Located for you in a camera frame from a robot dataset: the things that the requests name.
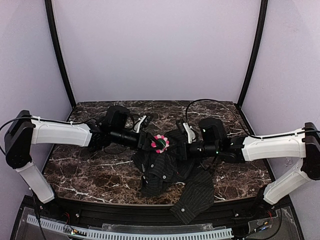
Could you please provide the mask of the pink white beaded brooch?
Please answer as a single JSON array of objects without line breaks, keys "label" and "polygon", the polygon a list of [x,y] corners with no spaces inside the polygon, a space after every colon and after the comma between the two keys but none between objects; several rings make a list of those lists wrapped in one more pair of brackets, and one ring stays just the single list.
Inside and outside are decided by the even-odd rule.
[{"label": "pink white beaded brooch", "polygon": [[166,136],[157,134],[154,139],[151,141],[151,147],[157,154],[165,152],[170,147],[170,141]]}]

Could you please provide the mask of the black pinstriped garment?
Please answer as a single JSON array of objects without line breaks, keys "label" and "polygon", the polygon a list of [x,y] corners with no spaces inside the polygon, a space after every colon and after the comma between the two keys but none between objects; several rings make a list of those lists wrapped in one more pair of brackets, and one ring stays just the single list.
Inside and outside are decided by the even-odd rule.
[{"label": "black pinstriped garment", "polygon": [[[164,136],[172,142],[187,141],[178,129],[168,131]],[[131,160],[142,172],[141,194],[144,197],[158,197],[170,184],[185,183],[178,202],[170,209],[183,224],[189,224],[213,205],[213,177],[198,164],[196,158],[178,160],[175,148],[163,153],[139,150],[132,155]]]}]

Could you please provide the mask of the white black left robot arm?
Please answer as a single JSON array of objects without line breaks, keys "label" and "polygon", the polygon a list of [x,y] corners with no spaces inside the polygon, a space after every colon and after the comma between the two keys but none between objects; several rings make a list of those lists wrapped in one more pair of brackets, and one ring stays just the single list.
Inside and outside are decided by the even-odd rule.
[{"label": "white black left robot arm", "polygon": [[95,151],[118,144],[135,151],[165,149],[165,144],[139,128],[149,123],[151,115],[143,116],[138,124],[127,128],[127,119],[131,117],[130,110],[120,105],[110,106],[99,119],[83,122],[45,119],[22,110],[16,118],[4,123],[9,128],[0,151],[7,165],[22,177],[37,199],[47,204],[55,199],[55,192],[34,163],[31,147],[71,145]]}]

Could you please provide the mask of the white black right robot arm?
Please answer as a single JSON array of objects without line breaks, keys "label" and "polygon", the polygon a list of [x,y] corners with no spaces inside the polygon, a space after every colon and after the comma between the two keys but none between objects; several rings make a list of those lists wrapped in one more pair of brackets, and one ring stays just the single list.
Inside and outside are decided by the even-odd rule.
[{"label": "white black right robot arm", "polygon": [[262,187],[258,204],[274,205],[280,199],[310,181],[320,179],[320,131],[312,122],[303,128],[270,135],[228,137],[220,119],[208,117],[198,123],[201,140],[186,122],[177,124],[183,140],[166,140],[163,149],[177,150],[177,156],[220,157],[227,163],[246,163],[261,159],[293,157],[297,163],[281,177]]}]

